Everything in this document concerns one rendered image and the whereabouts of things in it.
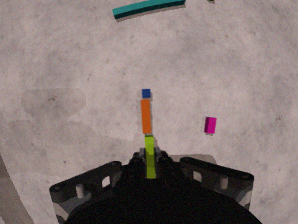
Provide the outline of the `orange rod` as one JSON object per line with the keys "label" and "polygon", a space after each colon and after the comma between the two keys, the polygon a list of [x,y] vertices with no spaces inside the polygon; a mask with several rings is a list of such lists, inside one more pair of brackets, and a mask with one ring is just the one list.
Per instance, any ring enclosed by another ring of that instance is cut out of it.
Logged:
{"label": "orange rod", "polygon": [[149,99],[141,100],[141,114],[143,133],[151,133]]}

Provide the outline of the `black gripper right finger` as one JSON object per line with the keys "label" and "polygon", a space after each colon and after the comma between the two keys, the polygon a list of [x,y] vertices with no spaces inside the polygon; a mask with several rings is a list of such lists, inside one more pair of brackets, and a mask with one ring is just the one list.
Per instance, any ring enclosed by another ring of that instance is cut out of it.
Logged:
{"label": "black gripper right finger", "polygon": [[[252,174],[191,157],[182,157],[180,162],[173,162],[167,152],[160,151],[159,147],[154,147],[154,155],[156,178],[163,177],[166,189],[194,191],[193,183],[196,183],[234,198],[249,210],[254,183]],[[194,171],[201,174],[201,182],[193,179]]]}

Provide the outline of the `small blue block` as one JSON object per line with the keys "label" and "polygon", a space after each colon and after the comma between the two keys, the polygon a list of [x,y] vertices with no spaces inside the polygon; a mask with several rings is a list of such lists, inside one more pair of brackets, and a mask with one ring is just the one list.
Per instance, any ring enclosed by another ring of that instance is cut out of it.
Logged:
{"label": "small blue block", "polygon": [[150,89],[142,89],[142,98],[150,98]]}

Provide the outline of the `turquoise rod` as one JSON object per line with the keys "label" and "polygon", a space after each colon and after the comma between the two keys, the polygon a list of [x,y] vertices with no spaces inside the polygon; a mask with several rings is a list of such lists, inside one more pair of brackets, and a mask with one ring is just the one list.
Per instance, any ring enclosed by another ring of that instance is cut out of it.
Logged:
{"label": "turquoise rod", "polygon": [[147,0],[112,9],[115,19],[151,10],[184,5],[186,0]]}

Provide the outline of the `small magenta block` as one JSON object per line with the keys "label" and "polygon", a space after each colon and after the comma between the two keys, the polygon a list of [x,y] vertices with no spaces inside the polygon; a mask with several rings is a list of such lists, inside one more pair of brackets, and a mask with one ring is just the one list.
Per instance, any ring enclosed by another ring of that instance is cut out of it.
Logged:
{"label": "small magenta block", "polygon": [[215,126],[216,126],[216,118],[206,117],[204,132],[214,134]]}

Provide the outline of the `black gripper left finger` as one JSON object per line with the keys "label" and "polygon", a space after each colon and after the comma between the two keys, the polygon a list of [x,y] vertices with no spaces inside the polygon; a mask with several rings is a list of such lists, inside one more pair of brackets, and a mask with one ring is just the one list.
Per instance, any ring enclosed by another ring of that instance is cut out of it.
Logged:
{"label": "black gripper left finger", "polygon": [[[110,184],[103,187],[102,181],[108,176]],[[142,178],[147,178],[145,148],[135,152],[127,165],[112,161],[52,185],[49,192],[58,223],[63,224],[74,208],[112,187],[113,197],[140,192]]]}

